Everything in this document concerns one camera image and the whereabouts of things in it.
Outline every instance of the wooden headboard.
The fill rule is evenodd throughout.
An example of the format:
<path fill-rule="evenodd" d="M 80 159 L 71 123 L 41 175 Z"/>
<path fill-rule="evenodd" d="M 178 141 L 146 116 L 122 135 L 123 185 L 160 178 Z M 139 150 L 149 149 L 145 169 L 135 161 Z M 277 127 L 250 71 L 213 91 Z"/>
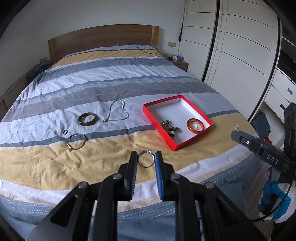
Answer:
<path fill-rule="evenodd" d="M 64 56 L 114 44 L 151 44 L 157 46 L 159 26 L 114 24 L 73 31 L 48 40 L 50 60 L 54 64 Z"/>

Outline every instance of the white wardrobe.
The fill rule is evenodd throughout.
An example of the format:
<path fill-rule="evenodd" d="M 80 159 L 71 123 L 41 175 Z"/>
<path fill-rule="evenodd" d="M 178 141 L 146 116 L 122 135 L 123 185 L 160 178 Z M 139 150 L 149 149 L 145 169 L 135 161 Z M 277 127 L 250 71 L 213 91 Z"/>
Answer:
<path fill-rule="evenodd" d="M 248 119 L 275 72 L 279 23 L 262 0 L 188 1 L 179 53 Z"/>

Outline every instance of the metal screw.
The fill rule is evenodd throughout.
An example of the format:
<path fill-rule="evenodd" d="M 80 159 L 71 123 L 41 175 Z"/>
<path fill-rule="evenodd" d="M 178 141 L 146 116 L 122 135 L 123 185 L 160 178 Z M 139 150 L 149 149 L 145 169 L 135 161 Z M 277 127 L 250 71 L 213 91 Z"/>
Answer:
<path fill-rule="evenodd" d="M 78 187 L 81 188 L 81 189 L 86 188 L 87 187 L 87 182 L 80 182 L 78 184 Z"/>
<path fill-rule="evenodd" d="M 214 185 L 214 183 L 212 183 L 212 182 L 206 182 L 206 183 L 205 183 L 205 187 L 208 188 L 208 189 L 212 189 L 212 188 L 215 187 L 215 185 Z"/>
<path fill-rule="evenodd" d="M 179 177 L 180 177 L 180 174 L 178 174 L 178 173 L 172 173 L 171 174 L 172 179 L 178 179 Z"/>
<path fill-rule="evenodd" d="M 118 180 L 118 179 L 120 179 L 122 177 L 122 175 L 119 174 L 119 173 L 115 173 L 115 174 L 113 174 L 112 177 L 113 177 L 114 180 Z"/>

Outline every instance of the red object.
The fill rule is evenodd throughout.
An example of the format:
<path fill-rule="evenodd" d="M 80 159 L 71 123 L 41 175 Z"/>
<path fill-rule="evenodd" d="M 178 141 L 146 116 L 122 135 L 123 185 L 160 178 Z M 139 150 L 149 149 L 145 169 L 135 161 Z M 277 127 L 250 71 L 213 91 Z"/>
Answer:
<path fill-rule="evenodd" d="M 187 141 L 182 142 L 180 144 L 176 144 L 174 142 L 174 140 L 168 135 L 168 133 L 162 128 L 160 123 L 157 122 L 157 120 L 154 118 L 154 116 L 151 114 L 151 112 L 147 109 L 148 106 L 158 104 L 158 103 L 161 103 L 161 102 L 165 102 L 165 101 L 169 101 L 169 100 L 173 100 L 173 99 L 178 99 L 178 98 L 181 98 L 185 102 L 187 102 L 209 124 L 209 126 L 206 127 L 203 131 L 201 131 L 200 133 L 196 134 L 192 138 L 190 138 Z M 183 146 L 185 146 L 189 142 L 193 141 L 194 139 L 196 139 L 200 135 L 207 132 L 210 129 L 210 127 L 213 125 L 213 122 L 199 108 L 197 108 L 194 104 L 192 104 L 192 102 L 190 102 L 183 95 L 176 95 L 176 96 L 172 96 L 172 97 L 168 97 L 168 98 L 164 98 L 164 99 L 160 99 L 160 100 L 156 100 L 156 101 L 153 101 L 153 102 L 146 103 L 146 104 L 143 105 L 143 112 L 148 117 L 148 119 L 152 122 L 152 124 L 158 130 L 158 132 L 162 135 L 162 137 L 165 139 L 166 143 L 168 144 L 168 146 L 171 148 L 172 151 L 176 151 L 176 150 L 182 148 Z"/>
<path fill-rule="evenodd" d="M 272 143 L 271 140 L 268 137 L 265 138 L 265 141 L 270 143 L 270 144 Z"/>

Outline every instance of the silver bangle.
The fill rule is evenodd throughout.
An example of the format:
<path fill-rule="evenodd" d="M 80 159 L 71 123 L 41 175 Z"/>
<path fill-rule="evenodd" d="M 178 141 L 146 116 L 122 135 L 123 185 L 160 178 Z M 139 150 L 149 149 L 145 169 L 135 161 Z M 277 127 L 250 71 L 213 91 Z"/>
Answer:
<path fill-rule="evenodd" d="M 82 143 L 82 145 L 81 145 L 80 147 L 78 147 L 78 148 L 73 148 L 73 147 L 70 145 L 69 141 L 70 141 L 70 139 L 71 139 L 73 136 L 78 136 L 78 135 L 81 135 L 81 136 L 84 137 L 84 142 Z M 68 137 L 68 139 L 67 139 L 67 147 L 68 147 L 70 150 L 79 150 L 80 148 L 82 148 L 82 147 L 84 146 L 84 144 L 85 144 L 86 141 L 87 141 L 87 139 L 86 139 L 85 134 L 82 134 L 82 133 L 75 133 L 75 134 L 73 134 L 73 135 L 71 135 L 71 136 Z"/>
<path fill-rule="evenodd" d="M 143 155 L 143 154 L 145 154 L 145 153 L 150 154 L 150 155 L 152 156 L 152 158 L 153 158 L 153 163 L 152 163 L 150 166 L 147 166 L 147 167 L 141 165 L 140 162 L 139 162 L 139 158 L 140 158 L 140 156 Z M 155 163 L 155 157 L 154 157 L 154 154 L 153 154 L 150 150 L 149 150 L 149 151 L 146 151 L 146 150 L 141 151 L 141 152 L 139 153 L 139 155 L 138 155 L 138 163 L 139 163 L 139 165 L 140 165 L 141 167 L 144 167 L 144 168 L 151 167 L 151 166 Z"/>

